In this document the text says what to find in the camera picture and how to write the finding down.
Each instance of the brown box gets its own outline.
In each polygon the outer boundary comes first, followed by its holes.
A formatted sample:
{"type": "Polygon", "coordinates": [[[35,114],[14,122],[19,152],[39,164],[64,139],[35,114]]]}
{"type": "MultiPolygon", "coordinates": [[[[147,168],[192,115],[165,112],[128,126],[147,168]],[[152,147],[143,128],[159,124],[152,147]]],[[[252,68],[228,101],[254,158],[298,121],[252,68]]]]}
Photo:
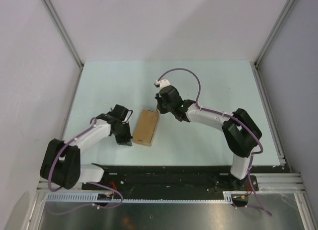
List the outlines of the brown box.
{"type": "Polygon", "coordinates": [[[158,112],[143,109],[134,133],[133,142],[151,147],[155,137],[158,121],[158,112]]]}

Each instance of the white wall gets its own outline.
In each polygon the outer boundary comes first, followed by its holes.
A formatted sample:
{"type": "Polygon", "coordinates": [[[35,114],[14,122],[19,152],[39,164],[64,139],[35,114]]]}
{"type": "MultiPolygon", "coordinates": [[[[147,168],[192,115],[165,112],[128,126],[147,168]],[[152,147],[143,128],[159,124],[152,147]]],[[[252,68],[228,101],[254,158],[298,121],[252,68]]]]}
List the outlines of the white wall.
{"type": "Polygon", "coordinates": [[[255,61],[286,0],[52,0],[84,61],[255,61]]]}
{"type": "Polygon", "coordinates": [[[299,0],[260,70],[286,155],[318,216],[318,0],[299,0]]]}
{"type": "Polygon", "coordinates": [[[0,0],[0,229],[17,230],[79,70],[40,0],[0,0]]]}

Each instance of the purple cable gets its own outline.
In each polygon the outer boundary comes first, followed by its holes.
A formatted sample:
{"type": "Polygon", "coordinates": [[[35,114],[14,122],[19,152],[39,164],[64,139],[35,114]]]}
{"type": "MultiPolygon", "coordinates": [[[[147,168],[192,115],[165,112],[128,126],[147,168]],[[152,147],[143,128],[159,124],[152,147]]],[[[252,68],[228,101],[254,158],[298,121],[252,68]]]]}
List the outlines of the purple cable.
{"type": "MultiPolygon", "coordinates": [[[[50,169],[50,172],[49,172],[49,177],[48,177],[48,188],[51,192],[56,192],[58,190],[60,190],[62,187],[58,187],[57,189],[53,189],[52,188],[52,176],[53,176],[53,171],[54,171],[54,168],[60,158],[60,156],[62,155],[63,151],[65,151],[65,149],[73,142],[75,141],[75,138],[80,138],[81,136],[83,136],[84,134],[86,134],[87,132],[89,132],[91,129],[94,128],[94,125],[96,124],[97,122],[97,119],[95,117],[93,117],[91,120],[90,120],[90,123],[94,122],[89,128],[87,128],[86,130],[82,131],[81,133],[79,133],[77,136],[75,136],[74,138],[72,138],[71,140],[69,140],[61,149],[60,151],[58,152],[58,154],[56,155],[53,163],[52,163],[52,166],[51,166],[51,169],[50,169]]],[[[110,187],[107,187],[107,186],[104,186],[104,185],[101,185],[101,184],[98,184],[98,183],[94,183],[94,182],[89,182],[89,184],[93,184],[93,185],[96,185],[98,187],[101,187],[101,188],[104,188],[104,189],[108,189],[108,190],[111,190],[115,193],[117,193],[120,198],[121,198],[121,201],[116,204],[116,205],[113,205],[113,206],[99,206],[99,208],[101,209],[113,209],[113,208],[116,208],[118,207],[119,205],[121,205],[124,201],[124,197],[123,195],[118,191],[118,190],[115,190],[113,188],[110,188],[110,187]]],[[[47,208],[47,211],[50,213],[50,214],[53,214],[53,215],[63,215],[63,214],[68,214],[70,212],[73,212],[81,207],[85,207],[85,206],[89,206],[91,205],[91,203],[89,204],[83,204],[83,205],[80,205],[80,206],[77,206],[71,210],[68,210],[66,212],[62,212],[62,213],[54,213],[52,211],[50,211],[48,208],[47,208]]]]}
{"type": "Polygon", "coordinates": [[[158,78],[158,81],[160,81],[166,74],[168,74],[169,72],[172,72],[172,71],[176,71],[176,70],[183,70],[183,71],[187,71],[189,73],[191,73],[198,81],[198,85],[199,85],[199,90],[198,90],[198,95],[195,99],[195,105],[197,108],[199,108],[200,110],[203,110],[203,111],[207,111],[207,112],[212,112],[212,113],[215,113],[215,114],[218,114],[218,115],[221,115],[221,116],[225,116],[225,117],[228,117],[228,118],[231,118],[233,120],[235,120],[237,123],[239,123],[245,130],[247,130],[247,132],[254,138],[254,140],[256,141],[256,143],[259,145],[259,148],[260,148],[260,151],[258,152],[252,152],[251,153],[251,157],[250,157],[250,161],[249,161],[249,165],[248,165],[248,170],[247,170],[247,178],[249,180],[249,183],[250,183],[250,186],[252,188],[252,191],[254,193],[254,196],[256,197],[259,205],[259,206],[254,206],[254,205],[250,205],[248,206],[249,208],[260,208],[261,210],[263,210],[267,215],[269,216],[273,216],[268,210],[265,209],[265,207],[263,206],[259,196],[257,195],[255,189],[254,189],[254,186],[253,186],[253,183],[252,183],[252,180],[250,178],[250,169],[252,168],[252,163],[253,163],[253,155],[254,154],[261,154],[263,153],[264,151],[264,148],[263,148],[263,145],[261,144],[261,142],[259,141],[259,139],[256,137],[256,135],[243,123],[241,122],[238,118],[236,117],[233,117],[229,114],[226,114],[226,113],[223,113],[223,112],[219,112],[219,111],[216,111],[216,110],[213,110],[213,109],[209,109],[209,108],[205,108],[205,107],[202,107],[199,105],[199,97],[200,97],[200,94],[201,94],[201,82],[198,78],[198,76],[191,70],[188,70],[188,69],[185,69],[185,68],[175,68],[175,69],[171,69],[171,70],[168,70],[167,72],[163,73],[159,78],[158,78]]]}
{"type": "MultiPolygon", "coordinates": [[[[117,193],[117,194],[120,196],[120,199],[121,199],[121,200],[120,200],[119,203],[117,203],[117,204],[115,204],[115,205],[113,205],[113,206],[108,206],[108,205],[107,205],[107,206],[100,206],[100,205],[98,205],[97,208],[100,208],[100,209],[113,209],[113,208],[116,208],[116,207],[118,207],[119,205],[121,205],[121,204],[123,203],[124,197],[123,197],[123,195],[122,195],[118,190],[113,189],[113,188],[110,188],[110,187],[107,187],[107,186],[104,186],[104,185],[101,185],[101,184],[98,184],[98,183],[94,183],[94,182],[88,182],[88,183],[89,183],[89,184],[96,185],[96,186],[101,187],[101,188],[104,188],[104,189],[111,190],[111,191],[117,193]]],[[[48,207],[46,208],[46,210],[47,210],[50,214],[52,214],[52,215],[59,216],[59,215],[69,214],[69,213],[71,213],[71,212],[76,211],[77,209],[80,209],[80,208],[86,207],[86,206],[92,206],[92,203],[82,204],[82,205],[79,205],[79,206],[77,206],[77,207],[75,207],[75,208],[73,208],[73,209],[70,209],[70,210],[67,210],[67,211],[61,212],[61,213],[52,212],[48,207]]]]}

